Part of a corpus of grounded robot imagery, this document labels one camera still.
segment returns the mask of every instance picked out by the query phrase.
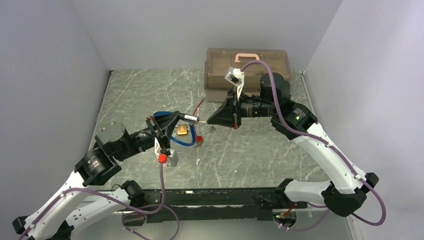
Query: box handle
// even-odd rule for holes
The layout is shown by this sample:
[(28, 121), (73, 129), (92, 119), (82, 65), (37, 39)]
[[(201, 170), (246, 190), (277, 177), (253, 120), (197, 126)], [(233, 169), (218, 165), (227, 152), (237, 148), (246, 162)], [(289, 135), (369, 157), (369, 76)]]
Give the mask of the box handle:
[(237, 53), (235, 55), (234, 62), (241, 63), (240, 60), (239, 60), (240, 57), (242, 57), (242, 58), (256, 58), (256, 60), (259, 60), (259, 56), (255, 53)]

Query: gold connector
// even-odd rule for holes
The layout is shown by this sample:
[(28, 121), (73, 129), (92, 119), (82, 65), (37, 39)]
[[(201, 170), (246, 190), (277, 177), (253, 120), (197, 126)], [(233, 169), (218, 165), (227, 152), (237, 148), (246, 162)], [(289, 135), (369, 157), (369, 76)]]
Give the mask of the gold connector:
[(187, 135), (189, 134), (189, 126), (187, 124), (178, 124), (177, 134), (178, 135)]

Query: cable tie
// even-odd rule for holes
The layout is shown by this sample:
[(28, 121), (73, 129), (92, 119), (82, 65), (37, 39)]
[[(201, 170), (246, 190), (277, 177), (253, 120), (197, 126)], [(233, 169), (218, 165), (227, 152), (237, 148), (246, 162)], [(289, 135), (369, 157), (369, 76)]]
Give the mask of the cable tie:
[(325, 145), (327, 148), (333, 147), (334, 143), (332, 141), (329, 141), (328, 144)]

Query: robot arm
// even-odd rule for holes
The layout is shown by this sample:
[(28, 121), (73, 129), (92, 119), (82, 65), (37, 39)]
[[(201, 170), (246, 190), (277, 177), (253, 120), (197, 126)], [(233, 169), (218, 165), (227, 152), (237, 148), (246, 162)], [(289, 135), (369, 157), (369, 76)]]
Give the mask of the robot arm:
[[(233, 69), (230, 69), (229, 72), (226, 79), (238, 87), (237, 83), (241, 82), (236, 80), (240, 77), (239, 74)], [(337, 146), (333, 144), (314, 114), (303, 104), (291, 100), (289, 82), (278, 73), (273, 73), (273, 78), (279, 106), (274, 103), (270, 76), (264, 74), (260, 79), (259, 96), (240, 93), (239, 87), (229, 89), (225, 101), (209, 117), (207, 123), (237, 129), (242, 125), (242, 118), (271, 117), (272, 126), (306, 150), (331, 179), (331, 181), (325, 182), (300, 182), (286, 179), (276, 190), (281, 195), (280, 200), (326, 205), (339, 216), (347, 217), (361, 207), (367, 198), (366, 193), (369, 189), (361, 180), (374, 187), (379, 180), (378, 177), (374, 173), (365, 173), (347, 159), (347, 162), (357, 172), (354, 175), (349, 166), (331, 149), (331, 147), (337, 148)], [(283, 113), (285, 123), (292, 129), (315, 135), (328, 144), (323, 144), (313, 137), (289, 131), (281, 123), (276, 111), (277, 107)]]
[[(121, 170), (116, 162), (123, 161), (155, 146), (159, 162), (175, 166), (177, 153), (170, 149), (172, 132), (179, 120), (198, 123), (199, 117), (175, 111), (165, 115), (148, 117), (147, 128), (128, 134), (124, 125), (111, 122), (95, 136), (94, 149), (89, 150), (75, 165), (60, 189), (36, 212), (30, 216), (17, 217), (13, 221), (16, 233), (26, 234), (33, 240), (54, 239), (74, 236), (92, 223), (122, 209), (108, 199), (100, 199), (85, 207), (76, 207), (89, 195), (84, 191), (65, 192), (68, 189), (96, 191)], [(110, 195), (133, 207), (144, 203), (143, 191), (135, 181), (127, 181)]]

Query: blue cable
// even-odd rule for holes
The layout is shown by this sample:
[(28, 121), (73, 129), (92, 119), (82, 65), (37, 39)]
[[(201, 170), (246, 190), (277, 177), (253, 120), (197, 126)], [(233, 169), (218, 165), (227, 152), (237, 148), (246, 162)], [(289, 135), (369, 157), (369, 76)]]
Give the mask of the blue cable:
[[(157, 111), (157, 112), (153, 113), (153, 117), (166, 115), (166, 114), (170, 114), (170, 113), (171, 113), (170, 111)], [(178, 140), (173, 136), (171, 136), (171, 140), (176, 142), (177, 144), (180, 144), (180, 145), (183, 145), (183, 146), (186, 146), (186, 147), (193, 146), (194, 144), (196, 144), (196, 132), (195, 132), (195, 126), (193, 126), (192, 124), (190, 124), (190, 132), (191, 132), (191, 137), (193, 138), (193, 140), (190, 143)]]

